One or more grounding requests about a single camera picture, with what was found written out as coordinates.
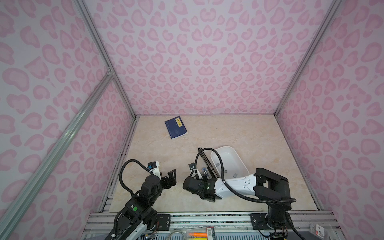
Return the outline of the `white plastic tray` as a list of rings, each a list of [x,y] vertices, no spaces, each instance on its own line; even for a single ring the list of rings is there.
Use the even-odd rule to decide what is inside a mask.
[[[243,163],[236,150],[230,146],[223,146],[216,149],[224,164],[224,178],[240,179],[250,175],[249,170]]]

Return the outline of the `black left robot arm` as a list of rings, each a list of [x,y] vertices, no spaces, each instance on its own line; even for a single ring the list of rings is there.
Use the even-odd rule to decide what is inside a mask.
[[[157,211],[153,209],[153,205],[163,190],[176,185],[176,174],[177,171],[174,169],[162,178],[156,175],[147,176],[141,189],[127,201],[125,207],[115,216],[113,228],[106,239],[136,240],[145,231],[155,230],[157,228]]]

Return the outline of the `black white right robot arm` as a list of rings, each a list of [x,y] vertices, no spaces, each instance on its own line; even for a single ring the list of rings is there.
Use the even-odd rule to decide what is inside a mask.
[[[265,221],[271,229],[289,223],[287,213],[292,209],[292,203],[296,202],[291,197],[288,179],[264,168],[257,168],[253,175],[230,180],[204,180],[189,176],[183,183],[183,189],[213,203],[237,196],[248,202],[266,204],[268,213]]]

